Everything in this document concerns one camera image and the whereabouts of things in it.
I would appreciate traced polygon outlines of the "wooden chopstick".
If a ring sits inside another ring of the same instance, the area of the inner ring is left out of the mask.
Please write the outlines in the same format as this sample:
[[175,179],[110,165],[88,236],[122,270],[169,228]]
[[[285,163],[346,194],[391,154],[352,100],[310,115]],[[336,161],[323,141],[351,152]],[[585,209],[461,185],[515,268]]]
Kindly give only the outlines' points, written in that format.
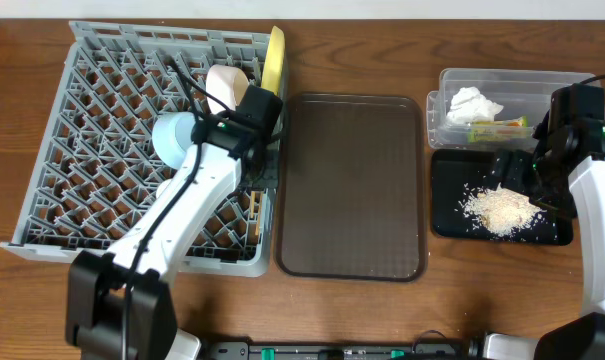
[[256,215],[256,197],[257,192],[251,191],[250,193],[250,208],[249,208],[249,219],[254,219]]
[[254,192],[252,194],[252,196],[254,198],[254,204],[256,205],[256,208],[254,210],[254,215],[255,215],[255,219],[256,219],[256,225],[255,225],[255,231],[254,231],[254,233],[255,233],[256,236],[258,236],[260,234],[263,193],[262,192]]

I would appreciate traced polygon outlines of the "green snack wrapper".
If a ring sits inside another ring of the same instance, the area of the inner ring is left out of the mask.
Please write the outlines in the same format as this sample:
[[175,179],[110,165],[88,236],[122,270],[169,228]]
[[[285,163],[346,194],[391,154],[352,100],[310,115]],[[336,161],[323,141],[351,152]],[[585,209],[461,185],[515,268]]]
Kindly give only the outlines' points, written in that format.
[[467,139],[470,143],[499,142],[522,139],[532,133],[525,116],[512,120],[479,121],[469,125]]

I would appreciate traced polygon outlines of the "pile of rice scraps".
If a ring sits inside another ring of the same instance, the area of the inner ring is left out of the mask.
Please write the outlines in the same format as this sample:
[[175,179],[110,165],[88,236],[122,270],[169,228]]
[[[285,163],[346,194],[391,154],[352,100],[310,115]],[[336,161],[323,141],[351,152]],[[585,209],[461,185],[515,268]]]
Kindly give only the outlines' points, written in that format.
[[512,190],[498,186],[471,189],[460,201],[463,217],[473,230],[485,230],[493,238],[511,237],[540,223],[546,211]]

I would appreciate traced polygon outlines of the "white pink bowl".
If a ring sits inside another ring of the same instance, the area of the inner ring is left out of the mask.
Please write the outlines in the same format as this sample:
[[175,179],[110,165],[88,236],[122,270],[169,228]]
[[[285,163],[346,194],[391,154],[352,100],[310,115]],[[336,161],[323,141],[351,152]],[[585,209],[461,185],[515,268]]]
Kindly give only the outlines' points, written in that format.
[[240,104],[248,86],[249,80],[240,68],[224,65],[213,65],[205,82],[205,90],[231,110]]

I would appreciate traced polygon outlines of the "light blue bowl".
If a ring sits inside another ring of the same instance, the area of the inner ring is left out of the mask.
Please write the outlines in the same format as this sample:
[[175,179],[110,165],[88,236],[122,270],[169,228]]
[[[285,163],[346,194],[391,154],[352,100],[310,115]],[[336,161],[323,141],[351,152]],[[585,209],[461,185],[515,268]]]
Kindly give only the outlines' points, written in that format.
[[194,115],[190,112],[166,113],[157,118],[152,130],[152,145],[165,165],[180,168],[193,144],[191,134],[194,127]]

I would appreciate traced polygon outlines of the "yellow round plate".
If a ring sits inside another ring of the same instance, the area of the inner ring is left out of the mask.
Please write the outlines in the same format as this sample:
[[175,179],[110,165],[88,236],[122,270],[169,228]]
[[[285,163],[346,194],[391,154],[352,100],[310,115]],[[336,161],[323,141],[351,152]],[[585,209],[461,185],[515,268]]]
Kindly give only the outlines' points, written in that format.
[[285,35],[283,31],[273,26],[263,66],[261,87],[280,96],[285,57]]

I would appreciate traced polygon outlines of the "white tissue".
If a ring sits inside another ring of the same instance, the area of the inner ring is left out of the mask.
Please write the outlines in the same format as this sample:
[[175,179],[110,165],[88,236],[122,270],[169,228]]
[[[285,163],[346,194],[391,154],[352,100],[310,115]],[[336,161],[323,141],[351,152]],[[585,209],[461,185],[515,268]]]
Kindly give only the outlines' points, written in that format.
[[477,87],[463,87],[451,99],[446,119],[458,125],[493,122],[503,105],[486,98]]

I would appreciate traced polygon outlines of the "cream white cup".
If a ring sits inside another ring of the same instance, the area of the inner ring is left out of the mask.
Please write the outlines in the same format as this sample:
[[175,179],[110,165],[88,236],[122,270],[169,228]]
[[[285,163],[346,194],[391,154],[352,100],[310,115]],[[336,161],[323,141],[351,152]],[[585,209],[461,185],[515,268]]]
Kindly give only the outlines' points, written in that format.
[[156,189],[155,196],[159,198],[162,193],[166,190],[166,188],[170,185],[170,183],[171,179],[164,180],[162,183],[160,183]]

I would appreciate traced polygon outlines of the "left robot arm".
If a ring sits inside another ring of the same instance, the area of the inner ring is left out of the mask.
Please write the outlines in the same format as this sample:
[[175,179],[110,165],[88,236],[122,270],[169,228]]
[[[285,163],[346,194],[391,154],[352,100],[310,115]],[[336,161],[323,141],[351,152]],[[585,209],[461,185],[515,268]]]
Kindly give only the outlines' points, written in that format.
[[259,176],[283,108],[272,85],[247,88],[217,114],[172,112],[152,133],[160,151],[185,154],[143,217],[98,256],[82,251],[68,273],[65,340],[85,359],[195,359],[201,340],[179,329],[171,287],[217,206]]

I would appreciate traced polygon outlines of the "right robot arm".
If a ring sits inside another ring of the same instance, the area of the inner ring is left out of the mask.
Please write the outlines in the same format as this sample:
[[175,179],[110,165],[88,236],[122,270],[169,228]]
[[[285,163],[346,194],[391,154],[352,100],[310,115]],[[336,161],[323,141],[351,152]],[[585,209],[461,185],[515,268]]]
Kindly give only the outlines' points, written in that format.
[[486,185],[506,188],[579,222],[581,316],[540,339],[493,333],[482,359],[605,359],[605,91],[590,78],[560,88],[533,137],[532,152],[499,149]]

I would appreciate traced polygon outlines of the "clear plastic waste bin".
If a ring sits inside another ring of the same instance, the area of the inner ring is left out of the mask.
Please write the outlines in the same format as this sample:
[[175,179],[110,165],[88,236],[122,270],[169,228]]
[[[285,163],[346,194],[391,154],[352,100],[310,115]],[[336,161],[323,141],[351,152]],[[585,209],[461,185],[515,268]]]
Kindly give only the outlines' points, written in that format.
[[[532,151],[537,144],[532,134],[549,110],[552,93],[591,77],[590,73],[577,72],[447,68],[440,74],[439,88],[427,96],[428,144],[433,149]],[[453,124],[446,119],[451,99],[463,87],[477,87],[486,98],[504,106],[495,121],[525,116],[532,133],[522,139],[470,143],[469,125]]]

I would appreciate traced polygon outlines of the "dark brown serving tray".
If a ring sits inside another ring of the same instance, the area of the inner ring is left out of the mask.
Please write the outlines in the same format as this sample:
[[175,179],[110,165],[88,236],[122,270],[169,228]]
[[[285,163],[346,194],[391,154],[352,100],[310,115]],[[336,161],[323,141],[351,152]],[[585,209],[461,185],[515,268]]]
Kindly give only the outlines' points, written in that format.
[[396,96],[304,93],[288,110],[280,269],[306,278],[417,280],[427,265],[419,105]]

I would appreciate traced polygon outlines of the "black rectangular tray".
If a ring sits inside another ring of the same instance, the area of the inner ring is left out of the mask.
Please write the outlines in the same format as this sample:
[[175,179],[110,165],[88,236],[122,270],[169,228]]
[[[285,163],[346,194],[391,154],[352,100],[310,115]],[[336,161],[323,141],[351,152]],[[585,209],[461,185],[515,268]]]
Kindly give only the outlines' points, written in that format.
[[464,209],[483,188],[491,152],[440,149],[431,160],[432,229],[444,237],[564,246],[574,238],[572,223],[543,212],[523,229],[508,235],[487,230],[478,216]]

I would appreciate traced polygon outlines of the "grey plastic dish rack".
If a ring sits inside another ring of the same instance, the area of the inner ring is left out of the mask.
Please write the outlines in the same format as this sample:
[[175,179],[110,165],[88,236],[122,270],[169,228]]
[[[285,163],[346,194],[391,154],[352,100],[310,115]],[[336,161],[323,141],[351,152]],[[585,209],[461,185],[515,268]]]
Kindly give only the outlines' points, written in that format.
[[104,252],[148,211],[172,177],[152,145],[160,115],[195,106],[211,67],[226,65],[260,84],[284,37],[74,21],[71,46],[34,170],[7,251],[69,263]]

